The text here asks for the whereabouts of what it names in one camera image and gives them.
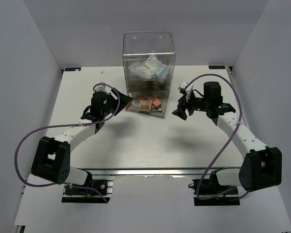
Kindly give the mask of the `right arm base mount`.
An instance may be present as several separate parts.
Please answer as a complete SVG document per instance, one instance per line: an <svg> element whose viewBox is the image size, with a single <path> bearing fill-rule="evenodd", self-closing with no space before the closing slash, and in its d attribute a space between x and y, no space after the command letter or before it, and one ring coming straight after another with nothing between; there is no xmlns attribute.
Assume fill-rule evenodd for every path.
<svg viewBox="0 0 291 233"><path fill-rule="evenodd" d="M197 185L199 179L192 180L192 183L188 185L192 189L194 196L194 205L195 206L239 206L240 200L238 199L238 190L237 188L231 190L230 192L219 195L213 199L201 200L197 197ZM231 186L221 186L219 185L217 178L214 175L205 177L201 183L199 190L200 197L208 197L213 195L218 195L219 193L228 190Z"/></svg>

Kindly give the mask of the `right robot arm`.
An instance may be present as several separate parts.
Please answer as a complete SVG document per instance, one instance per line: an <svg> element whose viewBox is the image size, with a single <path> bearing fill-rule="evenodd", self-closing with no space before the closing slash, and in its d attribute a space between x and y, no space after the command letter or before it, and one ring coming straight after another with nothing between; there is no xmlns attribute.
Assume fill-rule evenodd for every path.
<svg viewBox="0 0 291 233"><path fill-rule="evenodd" d="M223 102L221 86L218 82L204 83L204 94L196 97L187 81L179 86L183 96L178 100L173 115L183 120L195 111L205 112L207 117L219 127L243 157L240 168L223 168L211 174L210 190L222 193L227 186L241 186L247 192L278 186L282 182L282 153L277 147L269 147L243 124L234 107Z"/></svg>

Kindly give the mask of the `glitter nine-pan palette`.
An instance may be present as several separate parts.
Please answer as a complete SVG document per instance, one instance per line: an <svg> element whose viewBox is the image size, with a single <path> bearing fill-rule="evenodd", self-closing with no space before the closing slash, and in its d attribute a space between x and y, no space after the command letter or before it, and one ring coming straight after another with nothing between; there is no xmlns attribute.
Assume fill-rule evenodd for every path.
<svg viewBox="0 0 291 233"><path fill-rule="evenodd" d="M134 100L131 93L128 93L128 97L131 98L131 101L125 106L124 110L128 111L134 106Z"/></svg>

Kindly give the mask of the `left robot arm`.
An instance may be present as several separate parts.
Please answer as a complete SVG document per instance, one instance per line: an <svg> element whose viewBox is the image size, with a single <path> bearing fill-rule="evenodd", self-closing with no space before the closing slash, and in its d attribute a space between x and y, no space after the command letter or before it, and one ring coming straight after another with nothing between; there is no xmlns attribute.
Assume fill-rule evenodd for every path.
<svg viewBox="0 0 291 233"><path fill-rule="evenodd" d="M80 123L55 137L40 139L31 168L32 175L56 184L74 184L81 193L89 193L93 188L92 175L70 165L71 152L95 135L103 127L107 116L116 116L132 102L131 96L116 89L108 92L97 88L91 104L82 113Z"/></svg>

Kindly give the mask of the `four-pan nude palette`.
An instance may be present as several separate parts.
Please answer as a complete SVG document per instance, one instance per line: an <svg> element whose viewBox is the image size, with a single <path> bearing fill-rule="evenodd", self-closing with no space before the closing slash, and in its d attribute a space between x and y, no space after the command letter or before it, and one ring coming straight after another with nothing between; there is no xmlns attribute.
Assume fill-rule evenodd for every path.
<svg viewBox="0 0 291 233"><path fill-rule="evenodd" d="M152 101L150 100L140 100L139 108L142 111L151 111Z"/></svg>

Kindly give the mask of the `round-pan orange palette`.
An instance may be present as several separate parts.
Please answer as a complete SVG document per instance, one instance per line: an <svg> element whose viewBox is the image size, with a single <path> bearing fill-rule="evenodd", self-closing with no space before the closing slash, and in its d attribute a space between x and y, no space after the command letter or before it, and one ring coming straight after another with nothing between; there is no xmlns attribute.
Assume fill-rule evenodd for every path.
<svg viewBox="0 0 291 233"><path fill-rule="evenodd" d="M138 99L138 100L148 100L148 99L146 98L146 92L142 92L142 93L140 93L139 95L137 95L137 99Z"/></svg>

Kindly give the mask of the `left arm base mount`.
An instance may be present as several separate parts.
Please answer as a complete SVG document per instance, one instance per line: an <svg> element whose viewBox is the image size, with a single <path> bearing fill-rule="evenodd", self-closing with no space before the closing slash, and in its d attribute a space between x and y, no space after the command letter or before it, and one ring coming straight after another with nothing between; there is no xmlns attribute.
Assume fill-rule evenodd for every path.
<svg viewBox="0 0 291 233"><path fill-rule="evenodd" d="M62 203L108 203L113 191L113 179L110 176L93 176L88 188L65 185Z"/></svg>

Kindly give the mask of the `cotton pad bag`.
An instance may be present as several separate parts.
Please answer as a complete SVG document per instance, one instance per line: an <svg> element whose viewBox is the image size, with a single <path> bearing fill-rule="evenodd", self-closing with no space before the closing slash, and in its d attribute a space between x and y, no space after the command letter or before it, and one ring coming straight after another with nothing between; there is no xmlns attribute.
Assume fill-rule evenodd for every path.
<svg viewBox="0 0 291 233"><path fill-rule="evenodd" d="M155 54L150 55L144 65L154 72L160 83L164 83L170 73L170 66L159 61Z"/></svg>
<svg viewBox="0 0 291 233"><path fill-rule="evenodd" d="M154 73L154 71L142 65L140 61L136 61L132 63L128 67L128 69L132 75L139 76L140 78L144 80L150 80L150 79L156 78L156 74Z"/></svg>

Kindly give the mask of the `brown eyeshadow palette long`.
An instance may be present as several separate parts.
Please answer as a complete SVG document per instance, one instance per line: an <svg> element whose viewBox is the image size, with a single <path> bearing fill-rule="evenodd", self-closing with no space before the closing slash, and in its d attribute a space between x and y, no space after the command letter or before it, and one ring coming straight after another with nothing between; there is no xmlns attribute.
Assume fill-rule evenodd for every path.
<svg viewBox="0 0 291 233"><path fill-rule="evenodd" d="M141 112L146 112L146 113L156 113L156 112L158 112L158 113L160 113L160 112L162 112L162 108L150 108L150 109L143 109L143 108L139 108L139 110L141 111Z"/></svg>

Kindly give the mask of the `pink blush palette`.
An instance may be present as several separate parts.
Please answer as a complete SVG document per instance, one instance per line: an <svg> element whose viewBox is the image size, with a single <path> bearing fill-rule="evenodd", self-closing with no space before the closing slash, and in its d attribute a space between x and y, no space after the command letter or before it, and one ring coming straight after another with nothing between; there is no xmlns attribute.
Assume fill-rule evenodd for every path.
<svg viewBox="0 0 291 233"><path fill-rule="evenodd" d="M149 101L152 101L152 104L158 108L160 105L161 105L161 101L156 97L154 96L152 93L147 93L145 95L145 98Z"/></svg>

